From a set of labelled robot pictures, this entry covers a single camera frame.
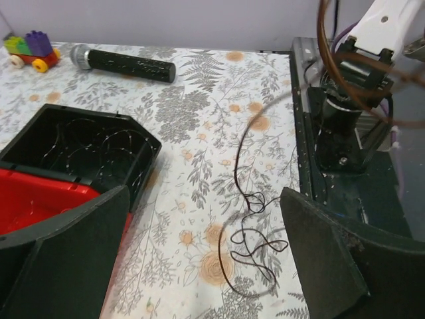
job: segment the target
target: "silver microphone grille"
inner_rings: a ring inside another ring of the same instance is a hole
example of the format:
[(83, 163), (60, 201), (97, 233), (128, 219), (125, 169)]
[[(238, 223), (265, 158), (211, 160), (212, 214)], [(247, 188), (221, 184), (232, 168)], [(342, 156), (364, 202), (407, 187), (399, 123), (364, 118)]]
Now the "silver microphone grille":
[(92, 67), (88, 64), (89, 52), (90, 48), (87, 45), (76, 45), (69, 54), (72, 63), (83, 70), (90, 70)]

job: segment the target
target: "microphone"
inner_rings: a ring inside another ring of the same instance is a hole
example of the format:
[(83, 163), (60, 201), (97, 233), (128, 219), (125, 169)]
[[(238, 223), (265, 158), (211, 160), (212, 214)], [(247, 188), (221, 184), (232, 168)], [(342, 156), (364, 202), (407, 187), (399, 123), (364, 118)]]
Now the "microphone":
[(70, 57), (72, 63), (82, 70), (96, 68), (166, 83), (173, 83), (175, 79), (176, 68), (170, 62), (92, 50), (87, 45), (73, 47)]

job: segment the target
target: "green lego brick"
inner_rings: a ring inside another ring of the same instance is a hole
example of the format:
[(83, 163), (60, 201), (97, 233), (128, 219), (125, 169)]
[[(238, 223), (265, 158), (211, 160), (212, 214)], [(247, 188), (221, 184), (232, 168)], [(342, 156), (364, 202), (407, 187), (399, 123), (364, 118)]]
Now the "green lego brick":
[(23, 41), (23, 39), (21, 37), (10, 37), (8, 38), (4, 44), (6, 47), (6, 50), (10, 53), (10, 54), (20, 54), (19, 49), (17, 47), (18, 43), (21, 41)]
[(17, 48), (18, 48), (18, 51), (20, 52), (20, 54), (33, 55), (31, 53), (31, 50), (29, 49), (27, 43), (24, 41), (24, 39), (22, 39), (22, 41), (18, 42)]

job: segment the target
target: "lego brick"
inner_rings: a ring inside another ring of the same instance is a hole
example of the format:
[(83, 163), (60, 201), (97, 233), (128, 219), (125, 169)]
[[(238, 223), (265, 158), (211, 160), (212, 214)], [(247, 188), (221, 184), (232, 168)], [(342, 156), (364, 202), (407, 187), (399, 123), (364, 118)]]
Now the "lego brick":
[(18, 43), (23, 41), (20, 37), (10, 37), (5, 42), (5, 48), (10, 54), (20, 54), (18, 49)]
[(31, 50), (29, 49), (27, 43), (24, 41), (24, 39), (21, 39), (18, 42), (17, 48), (18, 48), (20, 54), (33, 55)]
[(34, 56), (48, 56), (53, 51), (47, 34), (44, 32), (31, 31), (25, 35), (25, 40)]

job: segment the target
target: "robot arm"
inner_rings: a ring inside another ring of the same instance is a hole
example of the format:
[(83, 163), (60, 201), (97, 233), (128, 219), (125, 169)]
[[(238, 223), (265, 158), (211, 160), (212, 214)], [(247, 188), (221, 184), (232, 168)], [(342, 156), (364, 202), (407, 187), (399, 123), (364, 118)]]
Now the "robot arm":
[(404, 38), (424, 0), (375, 0), (349, 33), (355, 46), (379, 56), (383, 49), (393, 52), (396, 61), (404, 48)]
[[(416, 14), (425, 0), (375, 0), (365, 16), (349, 32), (337, 53), (373, 55), (382, 63), (393, 65), (402, 54), (404, 38)], [(339, 60), (337, 67), (344, 80), (352, 87), (368, 91), (390, 92), (393, 81), (385, 71), (354, 60)], [(322, 77), (320, 90), (323, 93), (321, 109), (316, 111), (315, 122), (326, 135), (317, 137), (317, 160), (329, 171), (362, 172), (371, 156), (380, 146), (390, 127), (378, 122), (364, 136), (358, 135), (357, 123), (363, 109), (342, 86), (326, 74)], [(369, 108), (382, 103), (382, 97), (359, 97)], [(388, 117), (392, 116), (392, 98), (388, 100)]]

